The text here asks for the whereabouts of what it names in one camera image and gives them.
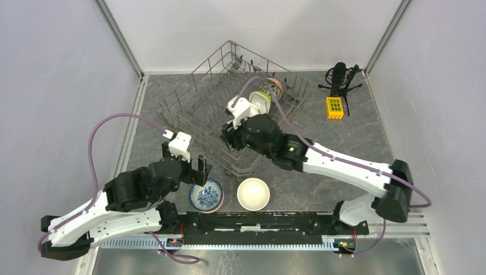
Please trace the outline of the green and white bowl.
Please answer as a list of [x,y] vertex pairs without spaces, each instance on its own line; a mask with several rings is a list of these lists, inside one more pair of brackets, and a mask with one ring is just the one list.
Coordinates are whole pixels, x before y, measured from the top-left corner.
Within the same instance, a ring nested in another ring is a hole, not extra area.
[[249,102],[256,107],[258,114],[268,114],[273,103],[271,96],[262,91],[252,92]]

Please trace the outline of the floral brown patterned bowl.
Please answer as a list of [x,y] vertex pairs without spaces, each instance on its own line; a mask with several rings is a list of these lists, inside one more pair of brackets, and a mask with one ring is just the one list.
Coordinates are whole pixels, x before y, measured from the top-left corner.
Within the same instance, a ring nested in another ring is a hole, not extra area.
[[275,94],[277,101],[281,100],[285,92],[281,81],[274,77],[266,78],[265,80],[260,81],[258,87],[261,92],[264,92],[269,96],[271,96],[270,91],[272,91]]

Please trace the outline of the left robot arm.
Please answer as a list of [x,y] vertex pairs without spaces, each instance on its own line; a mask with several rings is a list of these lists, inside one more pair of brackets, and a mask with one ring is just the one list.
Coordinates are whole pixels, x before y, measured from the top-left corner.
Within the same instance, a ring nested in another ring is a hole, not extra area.
[[194,169],[191,160],[171,155],[167,142],[162,148],[161,160],[120,173],[97,192],[95,201],[62,217],[44,216],[41,230],[46,240],[38,246],[41,256],[69,261],[117,237],[180,233],[183,218],[176,205],[164,198],[178,191],[181,183],[203,186],[212,166],[199,155]]

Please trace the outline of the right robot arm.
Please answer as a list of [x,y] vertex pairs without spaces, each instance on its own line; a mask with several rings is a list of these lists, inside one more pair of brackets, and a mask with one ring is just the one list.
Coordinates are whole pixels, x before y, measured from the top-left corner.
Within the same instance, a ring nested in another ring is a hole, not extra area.
[[269,115],[243,119],[221,127],[221,140],[231,149],[251,149],[287,171],[324,175],[361,188],[365,195],[339,202],[332,229],[345,234],[363,221],[382,218],[396,223],[408,219],[412,182],[406,162],[368,162],[329,150],[300,135],[283,132]]

